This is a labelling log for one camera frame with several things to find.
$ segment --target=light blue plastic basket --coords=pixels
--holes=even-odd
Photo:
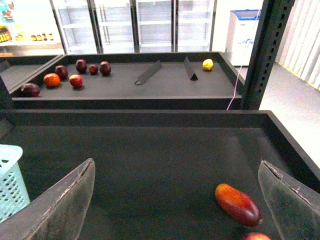
[[[0,223],[30,203],[18,160],[19,146],[0,144]]]

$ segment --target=orange fruit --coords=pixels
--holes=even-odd
[[[49,73],[44,76],[43,81],[47,87],[56,87],[60,84],[60,77],[56,73]]]

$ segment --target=glass door refrigerator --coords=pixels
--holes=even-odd
[[[173,0],[135,0],[141,53],[173,51]]]
[[[216,0],[179,0],[177,25],[178,52],[211,51]]]
[[[134,53],[130,0],[94,0],[102,51]]]
[[[67,54],[97,54],[97,35],[87,0],[50,0]]]
[[[64,49],[48,0],[0,0],[0,56],[60,54]]]

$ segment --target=gray floor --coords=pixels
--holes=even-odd
[[[247,68],[240,74],[245,78]],[[320,91],[274,64],[260,110],[271,110],[320,167]]]

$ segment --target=black display shelf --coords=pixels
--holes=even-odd
[[[186,57],[197,81],[191,81],[188,76],[184,65]],[[204,71],[202,62],[209,58],[214,61],[214,67],[212,71]],[[87,70],[81,75],[83,87],[77,90],[68,80],[56,88],[43,84],[44,76],[54,73],[57,65],[65,65],[69,76],[79,74],[75,67],[78,59],[84,59],[88,65],[108,61],[111,75],[90,75]],[[145,84],[136,85],[137,77],[157,61],[162,68]],[[237,74],[221,52],[65,55],[29,79],[30,83],[41,86],[39,97],[22,97],[19,89],[10,96],[14,108],[18,109],[225,110],[234,95]],[[240,108],[243,87],[240,81],[231,109]]]
[[[234,240],[248,232],[280,240],[258,182],[262,159],[320,193],[320,169],[270,111],[0,114],[0,143],[22,147],[19,166],[31,200],[94,159],[94,192],[80,240]],[[263,223],[245,227],[225,214],[214,197],[220,183],[249,194]]]
[[[0,77],[11,94],[61,55],[0,57]]]

